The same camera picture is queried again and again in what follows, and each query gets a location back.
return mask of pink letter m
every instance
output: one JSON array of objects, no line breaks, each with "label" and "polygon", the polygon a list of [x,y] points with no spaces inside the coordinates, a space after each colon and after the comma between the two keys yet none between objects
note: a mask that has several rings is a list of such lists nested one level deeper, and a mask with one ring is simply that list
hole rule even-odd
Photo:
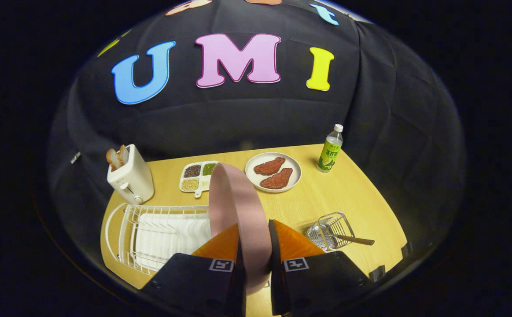
[{"label": "pink letter m", "polygon": [[238,50],[225,34],[201,36],[195,42],[203,48],[203,70],[197,80],[200,88],[219,86],[225,78],[219,74],[219,62],[234,82],[239,82],[244,71],[252,62],[252,72],[247,78],[251,82],[271,83],[280,81],[276,72],[276,46],[281,42],[279,36],[256,34]]}]

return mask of steak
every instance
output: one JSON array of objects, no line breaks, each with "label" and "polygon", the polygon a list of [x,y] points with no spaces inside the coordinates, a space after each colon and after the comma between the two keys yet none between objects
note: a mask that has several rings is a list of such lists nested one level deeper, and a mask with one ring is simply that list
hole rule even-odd
[{"label": "steak", "polygon": [[293,173],[292,168],[284,168],[276,175],[261,181],[260,186],[268,189],[282,189],[289,183],[291,173]]},{"label": "steak", "polygon": [[276,157],[273,161],[265,162],[264,164],[260,164],[254,168],[254,172],[256,174],[260,175],[273,175],[276,174],[280,168],[281,165],[285,163],[284,157]]}]

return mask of plastic bottle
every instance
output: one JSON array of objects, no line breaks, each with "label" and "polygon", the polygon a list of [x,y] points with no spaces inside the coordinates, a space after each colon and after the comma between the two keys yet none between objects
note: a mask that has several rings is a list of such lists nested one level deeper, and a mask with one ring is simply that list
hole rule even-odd
[{"label": "plastic bottle", "polygon": [[332,169],[332,165],[336,161],[338,152],[342,147],[342,125],[335,125],[334,131],[326,136],[326,142],[322,148],[322,153],[318,158],[317,168],[323,173],[328,173]]}]

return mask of white tray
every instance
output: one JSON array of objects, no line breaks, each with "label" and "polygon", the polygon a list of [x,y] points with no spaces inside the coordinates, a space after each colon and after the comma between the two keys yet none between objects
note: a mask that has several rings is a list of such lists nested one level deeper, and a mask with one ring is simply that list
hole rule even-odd
[{"label": "white tray", "polygon": [[[211,175],[203,176],[203,168],[205,168],[206,164],[218,164],[218,163],[219,163],[219,161],[203,161],[203,162],[195,162],[195,163],[191,163],[191,164],[185,165],[184,169],[181,171],[180,182],[178,184],[178,186],[180,187],[180,191],[183,191],[183,192],[194,192],[195,193],[195,198],[201,197],[201,192],[208,191],[209,190],[209,185],[210,185],[210,182],[211,182]],[[190,166],[194,166],[194,165],[201,165],[201,170],[199,171],[199,176],[184,177],[185,170],[187,168],[189,168]],[[199,180],[199,185],[198,185],[197,189],[192,190],[192,191],[183,190],[181,188],[181,183],[183,183],[183,181],[185,179],[198,179]]]}]

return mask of bottle label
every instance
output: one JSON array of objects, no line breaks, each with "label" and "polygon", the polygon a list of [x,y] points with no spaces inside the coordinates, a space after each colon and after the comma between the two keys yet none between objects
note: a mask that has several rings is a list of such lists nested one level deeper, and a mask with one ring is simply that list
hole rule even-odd
[{"label": "bottle label", "polygon": [[320,158],[318,159],[318,168],[322,170],[330,170],[332,165],[334,165],[334,161],[336,161],[336,157],[338,156],[338,152],[340,152],[341,147],[342,146],[337,146],[326,141],[324,143],[324,148],[322,148]]}]

